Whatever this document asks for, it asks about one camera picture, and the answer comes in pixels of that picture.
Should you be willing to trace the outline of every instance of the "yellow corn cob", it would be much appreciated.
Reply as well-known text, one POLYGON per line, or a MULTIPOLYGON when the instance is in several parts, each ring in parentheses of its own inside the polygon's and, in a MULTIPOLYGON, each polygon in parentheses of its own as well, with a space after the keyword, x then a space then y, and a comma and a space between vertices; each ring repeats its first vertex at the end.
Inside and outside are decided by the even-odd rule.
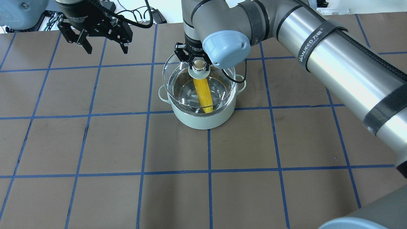
POLYGON ((201 106, 206 107, 203 108, 205 113, 211 113, 213 111, 213 103, 212 103, 212 96, 210 95, 209 85, 207 79, 194 79, 195 89, 197 90, 197 95, 199 99, 199 104, 201 106))

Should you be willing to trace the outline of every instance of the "black cable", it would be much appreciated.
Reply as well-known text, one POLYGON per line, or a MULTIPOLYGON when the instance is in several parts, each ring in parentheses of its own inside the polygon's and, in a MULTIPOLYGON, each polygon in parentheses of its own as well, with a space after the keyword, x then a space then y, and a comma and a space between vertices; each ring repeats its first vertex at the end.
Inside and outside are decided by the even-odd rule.
POLYGON ((136 20, 136 22, 138 23, 138 20, 137 20, 137 17, 136 17, 136 15, 134 14, 134 11, 133 10, 122 10, 122 11, 120 11, 120 12, 118 12, 117 14, 120 14, 120 13, 123 13, 123 12, 130 12, 130 13, 132 13, 133 14, 133 17, 134 17, 134 20, 136 20))
POLYGON ((117 0, 117 2, 119 3, 119 5, 120 5, 123 9, 127 10, 127 9, 120 3, 119 0, 117 0))
MULTIPOLYGON (((294 2, 300 4, 303 6, 305 9, 307 9, 313 16, 315 16, 317 19, 319 19, 321 22, 326 21, 321 15, 319 15, 317 12, 315 12, 311 7, 309 7, 307 4, 302 2, 301 0, 293 0, 294 2)), ((395 75, 403 79, 405 82, 407 82, 407 74, 400 71, 398 68, 394 67, 391 65, 389 62, 383 60, 380 58, 378 55, 376 55, 374 52, 370 51, 367 49, 365 46, 361 45, 359 42, 357 42, 355 39, 350 37, 348 34, 344 33, 342 30, 336 30, 335 31, 337 34, 339 34, 341 37, 343 37, 345 40, 349 41, 353 46, 358 48, 360 51, 368 55, 370 58, 375 60, 378 64, 382 65, 383 67, 387 68, 391 72, 393 72, 395 75)))
POLYGON ((143 18, 144 18, 144 19, 146 19, 146 13, 147 13, 147 11, 148 11, 148 9, 146 9, 146 11, 144 11, 144 14, 143 14, 143 18))
POLYGON ((247 74, 247 58, 245 59, 245 75, 243 76, 242 81, 237 81, 235 79, 230 78, 230 76, 228 76, 228 74, 225 72, 224 69, 222 69, 222 72, 230 81, 233 81, 233 82, 238 83, 238 84, 244 83, 246 81, 246 74, 247 74))
MULTIPOLYGON (((120 19, 120 20, 122 20, 124 22, 127 22, 127 23, 129 23, 131 25, 134 25, 134 26, 137 26, 137 27, 140 27, 140 28, 148 29, 148 28, 151 28, 153 26, 153 20, 150 20, 150 22, 148 24, 141 24, 141 23, 138 23, 138 22, 131 21, 131 20, 125 18, 123 15, 116 14, 113 11, 103 7, 101 4, 99 4, 98 1, 99 0, 88 0, 89 3, 91 3, 96 8, 100 9, 101 11, 107 13, 111 17, 116 17, 116 18, 118 18, 118 19, 120 19)), ((150 7, 150 4, 149 4, 148 0, 144 0, 144 1, 146 2, 147 7, 150 7)), ((152 14, 151 10, 149 11, 149 15, 150 15, 151 18, 153 17, 153 14, 152 14)))

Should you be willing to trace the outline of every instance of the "blue tape line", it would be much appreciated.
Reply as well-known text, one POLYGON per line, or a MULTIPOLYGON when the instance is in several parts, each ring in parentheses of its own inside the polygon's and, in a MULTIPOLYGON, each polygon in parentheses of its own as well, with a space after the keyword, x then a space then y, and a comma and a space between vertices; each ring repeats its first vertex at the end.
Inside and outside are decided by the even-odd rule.
POLYGON ((55 115, 55 116, 35 116, 34 119, 70 119, 70 118, 83 118, 87 117, 87 114, 80 115, 55 115))
POLYGON ((394 165, 351 165, 352 169, 394 168, 394 165))
MULTIPOLYGON (((330 107, 329 104, 322 104, 317 106, 311 105, 298 105, 298 106, 274 106, 272 109, 291 109, 291 108, 315 108, 315 107, 330 107)), ((334 104, 334 107, 342 107, 344 104, 334 104)), ((235 110, 268 110, 270 107, 241 107, 235 108, 235 110)), ((96 113, 90 116, 114 116, 114 115, 146 115, 148 112, 123 112, 123 113, 96 113)), ((163 111, 150 111, 150 114, 172 114, 173 110, 163 110, 163 111)), ((34 119, 69 119, 69 118, 82 118, 88 117, 88 114, 77 114, 77 115, 51 115, 51 116, 34 116, 34 119)), ((23 117, 0 117, 0 120, 9 119, 31 119, 31 116, 23 117)))
POLYGON ((115 173, 86 173, 78 174, 78 177, 92 177, 92 176, 138 176, 141 172, 115 172, 115 173))
POLYGON ((292 109, 292 108, 313 108, 313 107, 330 107, 330 104, 321 104, 316 106, 311 105, 298 105, 298 106, 272 106, 273 109, 292 109))
POLYGON ((366 44, 370 48, 368 38, 366 37, 365 31, 363 30, 362 24, 360 23, 359 16, 357 14, 355 14, 355 17, 356 17, 357 23, 359 24, 359 28, 362 31, 363 37, 365 38, 366 44))
MULTIPOLYGON (((353 169, 370 168, 394 168, 392 164, 379 165, 351 165, 353 169)), ((216 169, 216 170, 178 170, 178 171, 156 171, 144 172, 144 175, 166 175, 166 174, 195 174, 195 173, 233 173, 233 172, 275 172, 275 171, 303 171, 303 170, 342 170, 348 166, 319 166, 319 167, 283 167, 283 168, 252 168, 252 169, 216 169)), ((49 178, 49 177, 89 177, 89 176, 135 176, 141 172, 119 172, 119 173, 84 173, 84 174, 37 174, 37 175, 15 175, 15 178, 49 178)), ((12 178, 13 176, 0 176, 0 179, 12 178)))
POLYGON ((289 167, 281 168, 282 171, 304 171, 304 170, 343 170, 347 166, 319 166, 319 167, 289 167))
POLYGON ((346 152, 346 147, 345 147, 344 138, 343 138, 343 136, 342 136, 341 127, 339 126, 338 117, 336 116, 335 106, 334 106, 333 103, 332 103, 332 97, 331 97, 330 92, 329 92, 328 89, 326 89, 326 93, 328 94, 329 103, 332 105, 332 106, 331 106, 332 114, 333 114, 333 117, 334 117, 334 119, 335 119, 335 124, 336 124, 336 128, 337 128, 337 130, 338 130, 339 139, 341 140, 342 150, 344 151, 344 156, 345 156, 345 160, 346 160, 346 165, 347 165, 347 167, 348 167, 349 176, 350 176, 350 181, 352 182, 353 192, 354 192, 354 194, 355 194, 357 206, 358 206, 358 208, 361 208, 361 204, 360 204, 360 200, 359 200, 359 194, 358 194, 358 192, 357 192, 356 183, 355 183, 355 180, 354 180, 354 178, 353 178, 353 173, 352 173, 352 168, 351 168, 351 166, 350 166, 350 162, 349 162, 349 158, 348 158, 348 153, 346 152))
POLYGON ((50 68, 50 70, 85 69, 85 68, 98 68, 98 67, 99 66, 63 67, 63 68, 50 68))
POLYGON ((14 42, 14 39, 15 39, 16 34, 17 34, 17 33, 14 33, 13 38, 12 38, 11 41, 10 41, 9 47, 7 48, 7 51, 6 51, 6 53, 5 53, 4 57, 3 57, 3 61, 1 61, 0 70, 2 69, 2 67, 3 67, 3 65, 4 65, 4 62, 6 61, 7 55, 9 54, 9 51, 10 51, 10 49, 11 49, 11 45, 12 45, 13 42, 14 42))
POLYGON ((126 67, 126 66, 145 66, 145 65, 154 65, 154 64, 152 64, 152 63, 142 63, 142 64, 112 64, 112 65, 102 65, 102 68, 126 67))
POLYGON ((388 53, 379 53, 380 55, 393 55, 393 54, 407 54, 407 52, 388 52, 388 53))
POLYGON ((270 107, 238 107, 235 108, 234 110, 267 110, 270 109, 270 107))
POLYGON ((26 116, 26 117, 2 117, 2 118, 0 118, 0 120, 9 120, 9 119, 31 119, 31 117, 26 116))
POLYGON ((213 229, 212 209, 212 156, 211 156, 210 129, 208 129, 208 189, 209 189, 209 228, 213 229))
POLYGON ((208 170, 179 170, 179 171, 157 171, 144 172, 144 175, 168 175, 168 174, 191 174, 191 173, 208 173, 208 170))
POLYGON ((65 229, 68 229, 69 219, 70 219, 71 211, 72 211, 72 204, 73 204, 74 198, 75 198, 75 191, 76 191, 76 187, 77 187, 77 184, 78 184, 78 175, 79 175, 79 170, 81 169, 83 151, 85 149, 86 137, 88 135, 88 129, 89 129, 90 118, 91 118, 92 109, 93 109, 93 103, 95 101, 96 89, 97 89, 97 86, 98 86, 98 81, 99 81, 99 75, 100 75, 100 72, 101 72, 103 56, 105 54, 105 49, 106 49, 106 42, 107 42, 107 38, 105 38, 105 43, 103 44, 102 55, 101 55, 101 59, 100 59, 99 66, 98 66, 98 73, 96 75, 95 86, 93 88, 92 100, 90 101, 90 107, 89 107, 89 113, 88 113, 88 121, 86 123, 85 132, 83 134, 81 153, 79 154, 79 160, 78 160, 78 166, 77 166, 75 181, 74 181, 74 185, 73 185, 73 188, 72 188, 71 200, 69 202, 68 214, 66 216, 66 221, 65 221, 65 229))
POLYGON ((283 179, 282 171, 281 171, 281 161, 280 161, 280 154, 279 154, 279 151, 278 151, 276 126, 274 124, 273 106, 272 106, 271 98, 270 98, 269 82, 267 80, 267 71, 266 71, 266 64, 265 64, 265 58, 264 58, 264 53, 263 53, 263 44, 261 42, 260 42, 260 52, 261 52, 261 58, 262 58, 262 63, 263 63, 263 74, 264 74, 264 81, 265 81, 265 84, 266 84, 267 99, 268 99, 269 108, 270 108, 271 127, 273 129, 274 147, 276 149, 277 165, 278 165, 278 168, 279 168, 278 175, 280 177, 280 187, 281 187, 282 203, 283 203, 283 206, 284 206, 285 222, 286 222, 287 228, 289 229, 290 228, 290 220, 289 220, 289 217, 288 217, 287 201, 286 201, 285 188, 284 188, 284 179, 283 179))
POLYGON ((35 72, 35 71, 46 71, 47 68, 37 68, 37 69, 22 69, 22 70, 2 70, 0 73, 15 73, 15 72, 35 72))
POLYGON ((293 57, 293 56, 290 56, 290 57, 265 57, 264 59, 295 59, 295 57, 293 57))
POLYGON ((154 43, 153 43, 153 56, 151 58, 151 62, 153 64, 151 65, 149 104, 148 104, 148 108, 147 108, 146 130, 145 130, 145 134, 144 134, 143 161, 142 161, 142 164, 141 164, 140 188, 139 188, 139 193, 138 193, 136 229, 140 228, 141 198, 142 198, 142 194, 143 194, 144 170, 145 170, 145 166, 146 166, 147 139, 148 139, 148 135, 149 135, 151 93, 152 93, 152 90, 153 90, 154 59, 155 59, 155 46, 157 44, 157 29, 158 29, 158 25, 155 25, 154 43))
POLYGON ((39 174, 39 175, 16 175, 15 178, 50 178, 50 177, 75 177, 75 174, 39 174))
POLYGON ((212 170, 212 173, 225 173, 225 172, 271 172, 280 171, 279 168, 254 168, 254 169, 218 169, 212 170))
MULTIPOLYGON (((51 57, 51 60, 50 60, 50 63, 49 63, 48 68, 51 66, 51 64, 52 64, 52 62, 53 62, 53 60, 54 60, 54 56, 55 56, 55 53, 56 53, 56 51, 57 51, 57 47, 58 47, 60 38, 61 38, 61 33, 59 33, 59 35, 58 35, 57 43, 55 44, 54 52, 53 52, 53 54, 52 54, 52 57, 51 57)), ((47 81, 48 74, 49 74, 49 70, 48 70, 47 73, 45 74, 44 80, 43 80, 43 82, 42 82, 41 90, 39 91, 39 95, 38 95, 37 102, 35 103, 33 115, 32 115, 32 117, 31 117, 30 124, 29 124, 29 126, 28 126, 28 130, 27 130, 26 136, 25 136, 25 138, 24 138, 24 141, 23 141, 23 144, 22 144, 22 147, 21 147, 21 150, 20 150, 20 154, 18 155, 18 160, 17 160, 17 164, 15 165, 15 168, 14 168, 13 177, 11 178, 9 188, 8 188, 8 190, 7 190, 7 194, 6 194, 6 197, 4 198, 3 206, 2 206, 2 209, 1 209, 1 211, 0 211, 0 220, 1 220, 1 218, 3 217, 4 209, 5 209, 5 207, 6 207, 7 200, 8 200, 9 195, 10 195, 11 187, 13 186, 14 179, 15 179, 15 176, 16 176, 16 174, 17 174, 18 167, 19 167, 19 165, 20 165, 21 157, 22 157, 22 155, 23 155, 23 152, 24 152, 24 149, 25 149, 25 145, 26 145, 26 143, 27 143, 28 135, 30 134, 31 126, 32 126, 33 121, 34 121, 35 113, 37 112, 37 108, 38 108, 39 101, 41 100, 42 92, 44 91, 45 82, 47 81)))

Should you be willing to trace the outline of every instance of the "silver robot arm segment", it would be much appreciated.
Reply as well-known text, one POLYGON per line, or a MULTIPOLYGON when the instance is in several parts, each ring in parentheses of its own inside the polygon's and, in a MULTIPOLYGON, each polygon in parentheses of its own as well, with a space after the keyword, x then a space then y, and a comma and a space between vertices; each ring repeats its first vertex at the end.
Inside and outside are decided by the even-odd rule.
POLYGON ((201 42, 218 68, 235 66, 250 46, 276 37, 394 151, 395 166, 407 178, 405 73, 300 0, 247 0, 233 8, 224 0, 182 0, 182 11, 186 40, 201 42), (318 38, 324 29, 331 33, 318 38))

